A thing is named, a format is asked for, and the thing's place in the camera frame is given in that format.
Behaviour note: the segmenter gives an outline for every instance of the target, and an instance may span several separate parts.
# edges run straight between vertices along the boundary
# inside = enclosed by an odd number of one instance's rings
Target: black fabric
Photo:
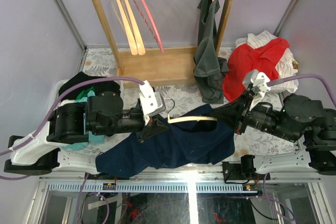
[[[194,78],[203,102],[223,103],[223,77],[228,72],[228,67],[226,59],[217,57],[214,45],[214,37],[217,34],[215,13],[219,10],[219,2],[201,0],[198,8],[201,13],[198,23],[198,47],[194,55]]]
[[[208,115],[204,105],[185,114]],[[96,157],[97,170],[129,178],[147,167],[176,168],[188,163],[216,164],[234,153],[234,132],[221,121],[164,123],[169,130],[139,143],[132,133],[114,148]]]
[[[87,74],[83,72],[79,72],[74,77],[72,77],[70,80],[68,80],[66,83],[64,83],[64,85],[59,89],[58,93],[62,94],[66,90],[68,90],[69,88],[73,87],[76,84],[79,84],[84,81],[98,79],[98,78],[103,78],[103,77],[102,76],[88,76]],[[62,99],[62,101],[63,100],[75,100],[76,97],[80,94],[80,92],[82,92],[85,89],[91,88],[91,87],[94,88],[95,90],[94,92],[96,95],[99,95],[100,93],[106,92],[106,91],[111,91],[111,92],[114,92],[120,95],[119,84],[117,84],[115,81],[106,81],[106,82],[99,82],[99,83],[85,85],[79,89],[76,89],[73,92],[70,92],[68,95],[66,95]]]

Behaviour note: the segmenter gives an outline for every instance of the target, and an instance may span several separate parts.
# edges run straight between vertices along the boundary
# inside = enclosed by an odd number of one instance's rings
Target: white cloth
[[[252,48],[259,48],[269,43],[272,39],[276,38],[276,36],[269,33],[268,31],[263,31],[259,35],[248,34],[247,38],[240,38],[236,40],[236,48],[242,44],[248,44]],[[293,68],[293,61],[293,54],[289,48],[287,48],[278,64],[275,66],[275,69],[278,71],[280,78],[294,76],[295,73],[297,73],[297,70]],[[298,89],[298,85],[298,80],[288,81],[271,87],[271,92],[280,93],[287,90],[290,93],[294,93]]]

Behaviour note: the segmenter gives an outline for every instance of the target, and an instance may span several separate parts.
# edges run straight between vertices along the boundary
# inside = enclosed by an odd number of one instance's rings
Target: dark gray jacket
[[[219,10],[218,0],[201,0],[198,27],[198,48],[194,55],[196,67],[194,77],[206,103],[223,103],[222,89],[224,73],[228,72],[226,59],[218,58],[214,46],[217,33],[215,13]]]

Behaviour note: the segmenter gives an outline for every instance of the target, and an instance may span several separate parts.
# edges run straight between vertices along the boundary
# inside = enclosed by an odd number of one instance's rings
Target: navy blue shirt
[[[210,105],[198,107],[184,116],[208,115]],[[188,163],[216,164],[235,151],[234,131],[221,121],[189,121],[164,124],[168,131],[138,142],[132,133],[114,148],[96,157],[97,170],[129,178],[147,167],[176,168]]]

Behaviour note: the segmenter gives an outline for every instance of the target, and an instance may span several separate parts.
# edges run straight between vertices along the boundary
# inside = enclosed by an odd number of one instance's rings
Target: teal cloth
[[[96,94],[94,93],[94,91],[90,90],[87,94],[87,97],[82,97],[79,100],[76,100],[75,102],[87,102],[88,101],[88,97],[94,97]],[[94,144],[101,144],[102,142],[104,142],[104,135],[101,136],[95,136],[92,134],[92,132],[89,132],[89,142],[94,143]],[[79,151],[83,148],[85,148],[86,146],[88,146],[88,142],[84,142],[84,143],[76,143],[76,144],[69,144],[67,146],[62,147],[63,150],[73,150],[73,151]]]

